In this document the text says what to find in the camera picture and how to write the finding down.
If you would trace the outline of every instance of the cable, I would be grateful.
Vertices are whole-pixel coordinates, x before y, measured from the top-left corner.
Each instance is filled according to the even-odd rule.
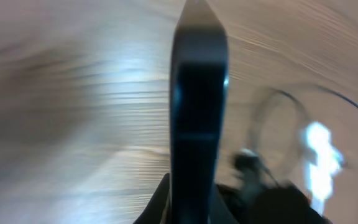
[[[249,126],[249,129],[247,132],[248,135],[247,135],[246,139],[247,139],[247,142],[249,143],[249,144],[247,144],[249,146],[249,149],[252,150],[254,153],[256,153],[261,158],[262,162],[263,162],[263,157],[258,152],[260,133],[261,133],[262,126],[265,122],[265,118],[268,115],[267,113],[273,110],[273,108],[269,107],[271,105],[271,101],[274,99],[274,96],[277,96],[277,95],[286,96],[287,98],[292,100],[292,102],[294,102],[294,105],[295,105],[295,108],[296,108],[297,114],[298,114],[298,124],[297,124],[297,128],[295,129],[295,136],[298,136],[299,129],[306,128],[306,126],[311,121],[308,116],[305,106],[290,93],[283,91],[283,90],[275,89],[275,88],[261,89],[256,94],[257,98],[255,100],[258,101],[259,103],[254,108],[253,112],[251,112],[251,117],[250,117],[251,125]],[[297,141],[297,139],[298,139],[297,137],[296,137],[296,139],[294,139],[293,145],[291,146],[291,150],[288,153],[295,152],[295,156],[296,156],[295,159],[299,160],[302,157],[302,150],[301,150],[301,144],[300,144],[301,142]],[[289,164],[289,166],[285,167],[284,169],[285,169],[285,171],[282,171],[282,172],[286,174],[289,170],[292,169],[291,164]],[[277,183],[277,181],[273,177],[271,171],[264,164],[262,164],[262,170],[275,183]]]
[[[312,87],[319,91],[338,96],[341,99],[343,99],[344,101],[348,102],[349,104],[353,105],[354,107],[356,107],[358,109],[357,103],[350,100],[348,97],[346,97],[334,90],[326,88],[324,86],[314,84],[314,83],[298,83],[298,84],[291,85],[291,86]],[[294,102],[294,104],[295,104],[295,108],[298,112],[298,129],[296,130],[295,136],[298,135],[299,129],[304,129],[311,122],[311,119],[307,113],[305,106],[299,100],[297,100],[293,95],[291,95],[289,92],[284,91],[284,90],[275,89],[275,88],[264,88],[262,90],[263,90],[264,94],[260,94],[260,92],[258,92],[258,94],[257,94],[257,96],[262,95],[262,97],[261,97],[261,99],[256,99],[259,103],[255,107],[253,112],[251,112],[251,116],[250,116],[251,124],[249,126],[249,129],[247,132],[247,137],[246,137],[247,142],[249,143],[249,144],[247,144],[249,146],[249,149],[252,150],[253,152],[255,152],[256,154],[258,154],[258,156],[260,156],[258,153],[260,132],[261,132],[262,126],[264,124],[265,118],[267,116],[267,112],[273,110],[273,108],[269,108],[269,104],[275,95],[286,96],[287,98],[291,99],[292,102]],[[301,144],[301,142],[299,141],[299,138],[297,138],[296,141],[293,142],[293,145],[292,145],[293,149],[291,150],[291,151],[295,150],[296,159],[298,159],[298,160],[302,157],[302,150],[300,150],[301,149],[300,144]],[[271,171],[264,165],[263,165],[263,170],[270,178],[272,178],[272,180],[275,183],[277,183],[277,181],[273,177]],[[286,168],[285,171],[283,172],[283,174],[286,174],[290,170],[292,170],[292,167]]]

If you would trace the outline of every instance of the wood grain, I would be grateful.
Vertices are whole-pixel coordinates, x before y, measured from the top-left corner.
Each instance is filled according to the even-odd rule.
[[[358,102],[358,1],[209,1],[230,46],[216,180],[236,185],[262,86],[319,83]],[[184,0],[0,0],[0,223],[132,223],[169,171],[168,71]],[[358,111],[295,91],[352,168],[326,214],[358,223]],[[280,101],[262,135],[287,154],[295,111]]]

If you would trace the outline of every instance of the blurred object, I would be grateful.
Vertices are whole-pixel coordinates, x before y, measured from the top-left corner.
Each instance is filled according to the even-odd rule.
[[[170,69],[172,224],[208,224],[227,89],[226,31],[205,0],[187,0]]]
[[[333,194],[333,177],[341,171],[343,155],[331,145],[331,132],[319,122],[311,123],[305,130],[308,150],[306,158],[305,184],[311,192],[311,208],[320,215],[325,201]]]
[[[358,1],[209,3],[231,51],[216,182],[234,187],[231,156],[261,86],[319,83],[358,102]],[[169,58],[183,4],[0,0],[0,224],[139,216],[169,171]],[[352,167],[336,177],[324,213],[358,223],[358,111],[324,93],[296,97]],[[295,149],[296,111],[277,100],[259,148],[272,166]]]

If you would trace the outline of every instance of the black object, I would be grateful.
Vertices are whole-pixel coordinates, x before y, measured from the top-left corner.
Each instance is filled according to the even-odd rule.
[[[348,102],[350,105],[354,106],[358,109],[358,104],[348,97],[344,96],[340,92],[334,91],[330,88],[321,86],[315,83],[293,83],[284,87],[284,89],[277,89],[271,87],[261,88],[258,93],[255,95],[253,101],[257,105],[253,108],[250,114],[251,122],[247,133],[247,148],[253,152],[258,153],[259,150],[259,141],[262,132],[263,125],[267,116],[273,110],[273,104],[271,103],[274,97],[276,96],[285,96],[288,99],[292,100],[295,105],[295,109],[298,114],[298,124],[295,129],[294,136],[298,135],[299,130],[305,129],[307,125],[312,122],[312,117],[307,112],[303,103],[301,103],[296,97],[294,97],[290,92],[296,91],[305,91],[305,90],[317,90],[323,93],[328,93],[330,95],[334,95],[339,97],[340,99]],[[269,167],[276,174],[280,173],[281,176],[288,174],[295,166],[297,161],[301,159],[302,156],[302,145],[299,138],[295,138],[293,143],[291,144],[291,149],[288,151],[288,155],[284,158],[282,162],[280,162],[277,167]],[[346,161],[342,164],[342,166],[347,166]]]
[[[328,224],[309,206],[309,201],[294,185],[267,189],[250,206],[249,220],[241,223]]]
[[[204,0],[186,2],[172,49],[173,224],[207,224],[228,83],[223,26]]]
[[[277,213],[260,208],[269,203],[269,195],[275,196],[272,190],[280,191],[264,187],[252,206],[241,201],[238,190],[213,183],[228,84],[227,55],[225,31],[208,4],[188,0],[172,49],[171,173],[164,176],[135,224],[265,223],[264,212]],[[258,163],[243,156],[235,165],[258,172]],[[304,196],[296,195],[304,201]],[[312,220],[308,211],[313,210],[304,206],[302,220]],[[317,220],[309,223],[323,222],[319,215],[314,217]]]

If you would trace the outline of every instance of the white highlight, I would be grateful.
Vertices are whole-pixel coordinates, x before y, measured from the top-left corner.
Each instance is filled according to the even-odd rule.
[[[223,86],[228,86],[228,84],[229,84],[229,78],[228,77],[226,77],[225,79],[224,79],[224,82],[223,82]]]
[[[331,144],[331,132],[319,122],[306,129],[306,144],[312,156],[305,164],[306,188],[312,193],[311,208],[320,215],[333,194],[333,177],[341,171],[342,154]]]

